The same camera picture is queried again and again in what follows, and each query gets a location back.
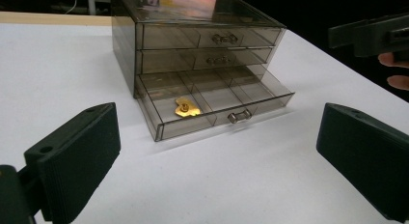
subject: white table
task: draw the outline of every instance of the white table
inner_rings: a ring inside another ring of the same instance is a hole
[[[296,93],[286,109],[157,143],[125,84],[110,26],[3,23],[0,44],[1,164],[21,169],[24,151],[73,116],[117,104],[121,154],[74,223],[395,223],[315,144],[325,102],[405,133],[408,103],[290,31],[269,68]]]

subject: smoky transparent storage box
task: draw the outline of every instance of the smoky transparent storage box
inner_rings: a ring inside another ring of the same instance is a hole
[[[285,25],[241,0],[111,0],[113,47],[155,141],[287,105]]]

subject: drawer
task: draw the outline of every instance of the drawer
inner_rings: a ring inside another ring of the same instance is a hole
[[[155,141],[248,120],[293,95],[261,65],[140,74],[136,87]]]
[[[168,49],[136,53],[136,73],[203,70],[267,63],[273,48]]]
[[[139,24],[138,49],[274,46],[282,32],[274,27],[198,27]]]

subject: finger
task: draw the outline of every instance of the finger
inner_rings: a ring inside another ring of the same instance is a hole
[[[387,79],[390,86],[399,90],[409,91],[409,76],[394,75]]]
[[[409,61],[408,62],[395,62],[394,53],[381,53],[378,55],[379,62],[386,66],[386,67],[401,67],[401,68],[409,68]]]

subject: drawer handle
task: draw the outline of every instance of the drawer handle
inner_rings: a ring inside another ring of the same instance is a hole
[[[218,34],[215,34],[215,35],[213,35],[212,40],[216,44],[221,44],[221,43],[224,43],[224,42],[229,42],[231,44],[235,44],[235,43],[237,43],[238,38],[233,34],[230,34],[230,35],[228,35],[226,37],[222,37],[222,36],[220,36]]]
[[[219,57],[219,58],[207,58],[205,60],[209,65],[220,65],[220,64],[227,64],[229,63],[231,60],[228,58],[228,56],[223,56],[223,57]]]
[[[228,119],[230,120],[230,122],[232,122],[232,124],[237,123],[238,121],[241,120],[250,120],[252,118],[252,113],[250,113],[250,111],[248,109],[245,109],[243,112],[241,113],[231,113],[228,116]]]

